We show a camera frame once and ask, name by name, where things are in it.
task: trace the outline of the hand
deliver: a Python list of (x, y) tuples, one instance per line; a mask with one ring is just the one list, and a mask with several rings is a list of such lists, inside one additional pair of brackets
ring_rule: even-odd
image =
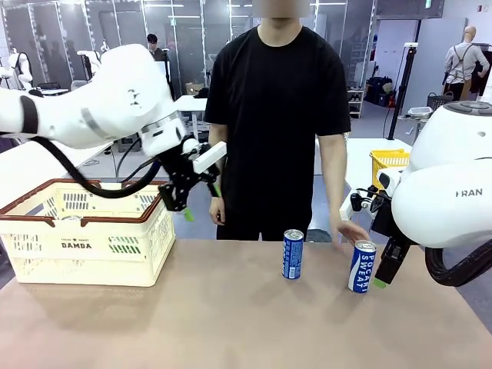
[(224, 225), (225, 223), (225, 206), (223, 198), (212, 198), (210, 210), (208, 211), (212, 221), (216, 225)]
[(369, 241), (369, 234), (362, 228), (356, 225), (352, 221), (342, 221), (340, 218), (340, 214), (332, 214), (330, 216), (330, 225), (331, 225), (331, 238), (333, 239), (333, 246), (335, 248), (340, 248), (338, 242), (338, 233), (341, 233), (349, 242), (354, 245), (356, 241)]

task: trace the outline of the black pants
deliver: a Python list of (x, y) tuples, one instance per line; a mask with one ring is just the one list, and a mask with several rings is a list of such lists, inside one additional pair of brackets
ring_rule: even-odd
[(444, 86), (444, 93), (451, 91), (453, 92), (453, 101), (460, 101), (463, 87), (464, 83), (447, 83)]
[(217, 226), (218, 240), (258, 241), (260, 234), (263, 241), (283, 241), (284, 232), (297, 229), (308, 232), (311, 223), (309, 211), (276, 211), (273, 214), (241, 214), (226, 210), (225, 225)]

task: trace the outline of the brown basket rim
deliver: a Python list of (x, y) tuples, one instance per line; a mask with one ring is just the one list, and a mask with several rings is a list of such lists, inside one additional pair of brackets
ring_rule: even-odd
[[(99, 188), (101, 188), (101, 181), (100, 180), (91, 180), (88, 181), (92, 185), (96, 185)], [(50, 227), (55, 227), (55, 218), (54, 217), (39, 217), (35, 215), (6, 215), (5, 213), (13, 210), (15, 207), (20, 205), (22, 202), (26, 201), (30, 197), (34, 196), (38, 192), (45, 190), (49, 186), (55, 184), (55, 183), (74, 183), (77, 184), (77, 181), (74, 181), (73, 179), (69, 178), (55, 178), (55, 179), (50, 179), (49, 181), (46, 181), (43, 184), (40, 184), (38, 187), (34, 188), (33, 190), (30, 190), (27, 194), (24, 194), (20, 198), (17, 198), (4, 208), (0, 209), (0, 221), (43, 221), (47, 223)], [(132, 183), (135, 183), (135, 181), (129, 181), (122, 183), (122, 187), (126, 187)], [(164, 185), (166, 182), (165, 181), (152, 181), (150, 185)], [(157, 196), (153, 202), (145, 209), (145, 211), (142, 213), (140, 218), (116, 218), (116, 217), (83, 217), (80, 220), (80, 225), (81, 227), (85, 227), (88, 223), (93, 222), (93, 223), (133, 223), (133, 224), (141, 224), (145, 223), (151, 216), (151, 214), (154, 212), (156, 209), (157, 205), (159, 204), (159, 201), (161, 201), (161, 196)]]

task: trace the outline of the white shirt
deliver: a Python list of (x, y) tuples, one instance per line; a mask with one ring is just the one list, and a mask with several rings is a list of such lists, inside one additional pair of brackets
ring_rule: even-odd
[(470, 42), (461, 42), (450, 48), (444, 63), (445, 71), (449, 72), (446, 83), (464, 83), (464, 81), (470, 80), (476, 62), (480, 62), (485, 72), (489, 70), (490, 64), (480, 47), (472, 45)]

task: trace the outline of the basket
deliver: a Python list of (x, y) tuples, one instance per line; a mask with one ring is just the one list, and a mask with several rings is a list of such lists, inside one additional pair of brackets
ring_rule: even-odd
[(448, 91), (444, 95), (437, 96), (435, 93), (431, 92), (427, 96), (427, 106), (431, 107), (432, 110), (436, 111), (439, 107), (448, 102), (453, 101), (453, 92)]
[(377, 179), (377, 173), (381, 169), (389, 167), (406, 167), (410, 161), (410, 153), (400, 150), (373, 150), (370, 153), (372, 157), (372, 184), (380, 190), (384, 186)]
[(175, 241), (171, 214), (158, 196), (163, 183), (105, 199), (71, 179), (55, 179), (0, 210), (0, 237), (17, 281), (154, 285)]

